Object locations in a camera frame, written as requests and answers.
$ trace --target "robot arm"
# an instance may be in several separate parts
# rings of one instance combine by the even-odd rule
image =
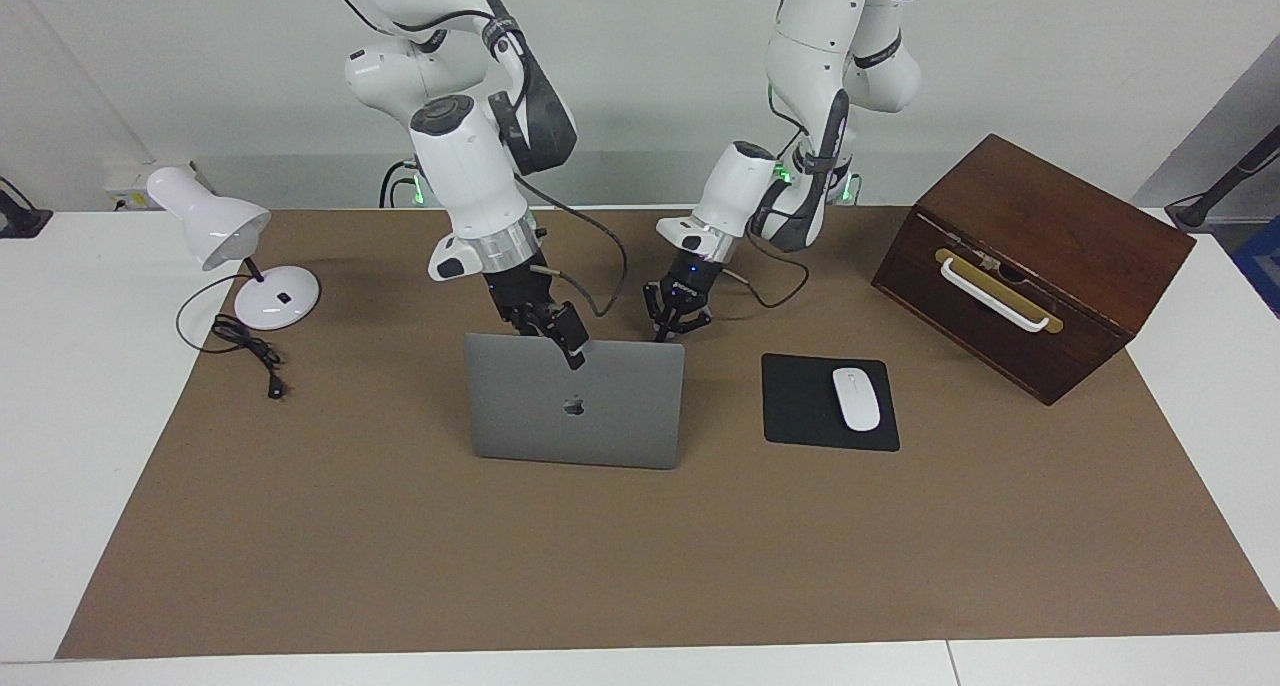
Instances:
[[[422,175],[449,215],[453,232],[436,244],[430,276],[484,273],[503,320],[556,340],[579,369],[586,329],[572,303],[552,298],[545,232],[512,174],[566,161],[577,142],[568,109],[502,0],[370,1],[397,40],[352,54],[347,81],[361,102],[408,131]],[[476,102],[457,92],[484,79],[485,52],[511,86]]]
[[[827,203],[850,172],[851,106],[896,113],[920,88],[901,38],[901,3],[785,0],[765,56],[772,93],[797,118],[801,138],[773,157],[755,145],[727,148],[690,218],[659,221],[681,250],[667,276],[645,288],[658,340],[710,321],[709,291],[746,230],[783,252],[814,243]],[[776,179],[781,161],[786,177]]]
[[[347,83],[366,106],[408,129],[413,113],[440,95],[484,81],[484,52],[511,84],[483,109],[522,175],[566,163],[577,143],[572,113],[561,101],[502,0],[370,0],[396,42],[353,52]]]

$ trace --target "wall socket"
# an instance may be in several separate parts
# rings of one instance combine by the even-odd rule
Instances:
[[[204,183],[192,161],[137,163],[129,161],[129,159],[105,159],[102,168],[106,172],[106,183],[102,189],[106,191],[108,206],[111,211],[156,211],[160,209],[159,203],[147,196],[147,179],[159,168],[165,166],[182,168],[196,177],[196,180]]]

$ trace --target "brown wooden box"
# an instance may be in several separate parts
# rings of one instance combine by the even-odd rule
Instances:
[[[1052,404],[1133,340],[1193,244],[992,134],[911,209],[873,284]]]

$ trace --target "white table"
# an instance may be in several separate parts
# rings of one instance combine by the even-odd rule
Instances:
[[[228,273],[201,273],[165,212],[61,212],[0,241],[0,683],[1280,683],[1280,634],[41,663],[195,363],[174,308]],[[1129,351],[1277,599],[1280,321],[1201,238]]]

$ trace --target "silver laptop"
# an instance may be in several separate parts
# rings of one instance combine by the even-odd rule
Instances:
[[[476,456],[675,468],[685,348],[589,340],[571,371],[552,340],[466,335]]]

